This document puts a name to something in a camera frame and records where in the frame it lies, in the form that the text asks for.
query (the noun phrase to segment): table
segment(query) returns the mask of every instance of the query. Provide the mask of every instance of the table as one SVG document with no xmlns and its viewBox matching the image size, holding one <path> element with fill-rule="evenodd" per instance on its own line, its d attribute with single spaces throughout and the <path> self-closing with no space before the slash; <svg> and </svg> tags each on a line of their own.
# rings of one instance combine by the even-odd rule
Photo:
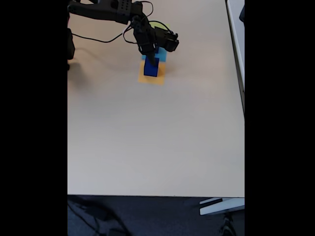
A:
<svg viewBox="0 0 315 236">
<path fill-rule="evenodd" d="M 74 36 L 67 192 L 244 197 L 245 120 L 225 2 L 152 3 L 150 20 L 169 23 L 180 41 L 167 55 L 163 86 L 137 81 L 136 45 Z M 126 27 L 76 15 L 68 26 L 100 40 Z"/>
</svg>

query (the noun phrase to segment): black cable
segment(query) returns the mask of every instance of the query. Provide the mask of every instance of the black cable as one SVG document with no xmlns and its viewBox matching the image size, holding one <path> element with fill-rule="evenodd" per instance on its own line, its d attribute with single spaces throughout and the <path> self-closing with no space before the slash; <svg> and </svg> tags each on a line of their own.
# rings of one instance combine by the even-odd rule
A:
<svg viewBox="0 0 315 236">
<path fill-rule="evenodd" d="M 99 231 L 96 230 L 92 225 L 90 225 L 81 215 L 79 215 L 78 213 L 76 213 L 76 212 L 72 209 L 72 207 L 69 205 L 69 203 L 68 203 L 68 207 L 69 207 L 70 210 L 73 212 L 73 214 L 75 214 L 77 217 L 79 217 L 87 226 L 89 226 L 92 230 L 94 230 L 94 232 L 100 234 Z"/>
<path fill-rule="evenodd" d="M 131 22 L 130 22 L 130 24 L 127 26 L 127 28 L 126 28 L 126 29 L 124 30 L 124 32 L 123 32 L 123 38 L 124 38 L 124 40 L 125 40 L 126 43 L 137 44 L 137 43 L 135 43 L 135 42 L 128 41 L 128 40 L 126 40 L 126 38 L 125 38 L 125 33 L 126 33 L 128 30 L 130 30 L 130 29 L 132 29 L 132 28 L 131 28 Z"/>
<path fill-rule="evenodd" d="M 72 35 L 75 35 L 75 36 L 77 36 L 79 38 L 94 40 L 94 41 L 101 42 L 101 43 L 110 43 L 110 42 L 113 42 L 115 39 L 119 38 L 120 36 L 122 36 L 123 33 L 117 35 L 115 38 L 113 38 L 112 40 L 109 40 L 109 41 L 102 41 L 102 40 L 98 40 L 98 39 L 94 39 L 94 38 L 87 38 L 87 37 L 79 36 L 79 35 L 77 35 L 75 33 L 72 33 Z"/>
<path fill-rule="evenodd" d="M 146 18 L 148 18 L 149 16 L 152 15 L 154 8 L 153 8 L 153 3 L 150 2 L 150 1 L 137 1 L 137 2 L 146 2 L 146 3 L 151 4 L 151 6 L 152 6 L 152 11 L 151 11 L 151 13 L 150 13 L 149 15 L 145 15 L 145 16 L 142 18 L 142 20 L 140 21 L 140 23 L 141 23 L 144 19 L 146 19 Z M 137 43 L 135 43 L 135 42 L 128 41 L 128 40 L 126 40 L 126 38 L 125 38 L 125 33 L 129 30 L 129 27 L 131 27 L 131 22 L 130 22 L 129 26 L 128 26 L 128 27 L 124 30 L 124 32 L 123 32 L 123 38 L 124 38 L 124 40 L 125 40 L 126 43 L 137 44 Z"/>
<path fill-rule="evenodd" d="M 160 22 L 160 21 L 149 21 L 149 22 L 157 22 L 157 23 L 160 23 L 161 25 L 163 25 L 165 28 L 167 28 L 167 30 L 171 33 L 171 34 L 173 34 L 173 31 L 171 31 L 165 24 L 163 24 L 162 22 Z"/>
<path fill-rule="evenodd" d="M 140 22 L 142 22 L 144 19 L 146 19 L 146 18 L 148 18 L 149 16 L 151 16 L 152 15 L 152 13 L 153 13 L 153 3 L 152 2 L 150 2 L 150 1 L 138 1 L 138 2 L 146 2 L 146 3 L 149 3 L 149 4 L 151 4 L 151 6 L 152 6 L 152 11 L 151 11 L 151 13 L 149 14 L 149 15 L 147 15 L 147 16 L 145 16 L 145 17 L 143 17 L 143 19 L 140 21 Z"/>
</svg>

